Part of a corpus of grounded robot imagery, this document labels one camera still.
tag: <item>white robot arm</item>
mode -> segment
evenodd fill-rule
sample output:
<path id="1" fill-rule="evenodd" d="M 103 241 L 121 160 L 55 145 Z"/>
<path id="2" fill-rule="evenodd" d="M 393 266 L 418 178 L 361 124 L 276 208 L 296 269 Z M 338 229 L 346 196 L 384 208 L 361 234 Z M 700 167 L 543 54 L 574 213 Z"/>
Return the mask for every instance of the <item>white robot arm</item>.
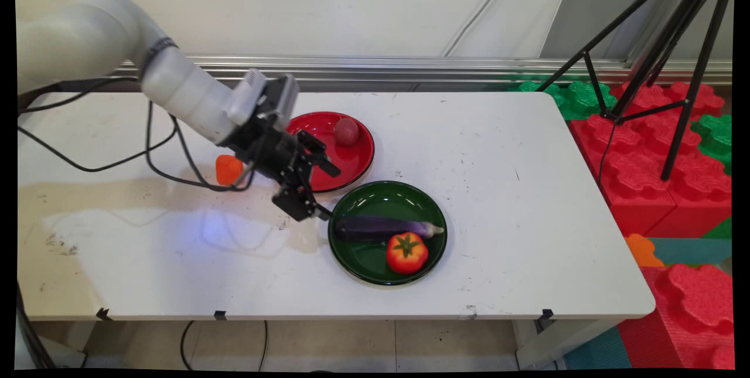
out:
<path id="1" fill-rule="evenodd" d="M 18 93 L 58 81 L 105 76 L 123 60 L 139 70 L 154 103 L 215 145 L 278 181 L 272 199 L 297 221 L 330 212 L 310 191 L 313 165 L 335 176 L 326 145 L 284 129 L 297 98 L 295 79 L 268 81 L 251 69 L 230 89 L 191 63 L 140 7 L 129 0 L 77 0 L 32 22 L 16 21 Z"/>

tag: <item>eggplant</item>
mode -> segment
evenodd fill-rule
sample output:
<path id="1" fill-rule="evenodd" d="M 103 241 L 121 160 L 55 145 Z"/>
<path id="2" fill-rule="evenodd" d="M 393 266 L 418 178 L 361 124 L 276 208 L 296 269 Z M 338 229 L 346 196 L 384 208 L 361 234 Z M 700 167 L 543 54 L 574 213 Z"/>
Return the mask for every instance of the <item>eggplant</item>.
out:
<path id="1" fill-rule="evenodd" d="M 334 231 L 336 237 L 345 242 L 382 242 L 388 241 L 394 234 L 407 231 L 418 234 L 422 239 L 429 239 L 442 234 L 445 229 L 427 221 L 358 215 L 338 220 Z"/>

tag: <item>floor tile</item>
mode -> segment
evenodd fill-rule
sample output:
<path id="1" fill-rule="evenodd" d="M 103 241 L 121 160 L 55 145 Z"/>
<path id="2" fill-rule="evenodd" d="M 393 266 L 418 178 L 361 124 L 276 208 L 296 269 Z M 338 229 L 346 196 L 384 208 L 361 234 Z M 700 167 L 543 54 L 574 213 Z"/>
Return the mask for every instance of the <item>floor tile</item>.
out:
<path id="1" fill-rule="evenodd" d="M 86 367 L 185 369 L 179 344 L 187 324 L 187 321 L 97 323 L 86 345 Z M 193 327 L 185 338 L 186 349 L 196 343 L 198 333 Z"/>
<path id="2" fill-rule="evenodd" d="M 204 321 L 190 330 L 197 343 L 185 356 L 193 370 L 257 371 L 263 355 L 265 330 L 263 321 Z"/>
<path id="3" fill-rule="evenodd" d="M 394 372 L 392 321 L 268 321 L 264 371 Z"/>
<path id="4" fill-rule="evenodd" d="M 398 372 L 518 370 L 510 321 L 397 321 Z"/>

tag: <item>black tripod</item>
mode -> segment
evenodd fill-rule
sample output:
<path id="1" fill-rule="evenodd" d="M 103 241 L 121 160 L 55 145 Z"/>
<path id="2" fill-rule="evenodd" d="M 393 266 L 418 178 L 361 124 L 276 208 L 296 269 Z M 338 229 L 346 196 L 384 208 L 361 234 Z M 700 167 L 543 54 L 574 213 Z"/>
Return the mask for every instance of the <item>black tripod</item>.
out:
<path id="1" fill-rule="evenodd" d="M 584 62 L 586 63 L 586 68 L 589 71 L 589 76 L 591 77 L 591 84 L 594 88 L 596 98 L 599 102 L 600 114 L 603 117 L 613 120 L 612 135 L 614 135 L 614 127 L 618 124 L 622 124 L 623 122 L 638 117 L 648 116 L 649 114 L 659 113 L 660 111 L 682 107 L 683 110 L 680 114 L 680 119 L 677 122 L 677 129 L 675 129 L 674 138 L 672 138 L 672 144 L 669 148 L 667 159 L 664 162 L 664 169 L 662 169 L 662 180 L 667 181 L 669 180 L 670 173 L 672 173 L 674 160 L 677 158 L 677 151 L 680 149 L 680 143 L 683 140 L 685 129 L 688 126 L 690 112 L 692 111 L 693 105 L 696 102 L 698 87 L 700 86 L 701 80 L 703 79 L 705 66 L 708 63 L 708 58 L 711 54 L 711 50 L 713 49 L 714 42 L 716 41 L 718 28 L 720 28 L 721 26 L 721 20 L 724 17 L 724 12 L 727 9 L 729 0 L 718 0 L 716 2 L 716 7 L 713 11 L 713 16 L 709 23 L 708 31 L 707 33 L 705 33 L 705 39 L 701 48 L 701 54 L 699 54 L 698 56 L 696 70 L 693 71 L 693 78 L 690 82 L 690 87 L 688 88 L 688 93 L 685 100 L 663 105 L 662 107 L 641 111 L 640 113 L 631 114 L 629 116 L 624 116 L 624 113 L 629 108 L 630 103 L 633 102 L 633 98 L 635 98 L 635 95 L 638 94 L 638 90 L 640 89 L 643 82 L 648 79 L 647 86 L 650 87 L 653 85 L 654 81 L 656 81 L 656 78 L 659 76 L 659 73 L 661 73 L 662 68 L 664 68 L 664 64 L 667 63 L 667 59 L 672 54 L 672 50 L 677 45 L 680 37 L 683 35 L 685 30 L 688 29 L 690 22 L 693 20 L 693 18 L 696 17 L 697 12 L 701 10 L 701 7 L 706 0 L 682 0 L 680 4 L 678 4 L 677 9 L 675 9 L 674 13 L 669 18 L 669 21 L 667 21 L 667 25 L 665 25 L 664 29 L 661 31 L 661 33 L 659 33 L 659 37 L 654 42 L 653 47 L 651 47 L 651 50 L 646 55 L 645 59 L 643 59 L 643 64 L 641 64 L 638 70 L 635 71 L 635 74 L 633 74 L 632 79 L 630 80 L 630 85 L 628 85 L 625 92 L 622 93 L 622 97 L 619 99 L 614 108 L 612 108 L 611 111 L 608 111 L 607 107 L 605 106 L 605 100 L 602 96 L 602 90 L 599 89 L 599 84 L 596 79 L 594 67 L 591 63 L 589 51 L 593 49 L 595 45 L 599 44 L 599 42 L 602 41 L 605 36 L 607 36 L 615 28 L 617 28 L 617 26 L 619 26 L 622 21 L 626 20 L 627 17 L 635 12 L 646 1 L 648 0 L 635 0 L 635 2 L 633 2 L 630 7 L 625 9 L 625 11 L 622 12 L 622 14 L 619 15 L 614 21 L 612 21 L 610 25 L 607 25 L 602 32 L 597 34 L 597 36 L 595 36 L 594 39 L 592 39 L 588 44 L 584 45 L 583 49 L 576 53 L 573 58 L 568 60 L 568 63 L 565 63 L 558 71 L 556 71 L 552 75 L 551 78 L 547 79 L 544 84 L 537 88 L 537 91 L 543 91 L 547 89 L 548 86 L 555 82 L 556 79 L 560 78 L 560 76 L 562 76 L 565 71 L 570 69 L 571 66 L 581 60 L 581 58 L 583 57 Z"/>

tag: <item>orange toy vegetable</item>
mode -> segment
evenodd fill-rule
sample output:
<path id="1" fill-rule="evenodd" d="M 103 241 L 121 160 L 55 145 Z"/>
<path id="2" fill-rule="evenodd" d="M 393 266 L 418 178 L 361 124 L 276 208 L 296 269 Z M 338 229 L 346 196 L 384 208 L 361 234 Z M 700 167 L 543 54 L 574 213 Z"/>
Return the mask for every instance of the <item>orange toy vegetable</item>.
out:
<path id="1" fill-rule="evenodd" d="M 242 174 L 244 164 L 231 155 L 222 154 L 216 158 L 216 181 L 222 186 L 234 183 Z"/>
<path id="2" fill-rule="evenodd" d="M 396 234 L 388 242 L 386 260 L 393 271 L 399 274 L 414 274 L 427 260 L 428 250 L 418 234 L 407 232 Z"/>

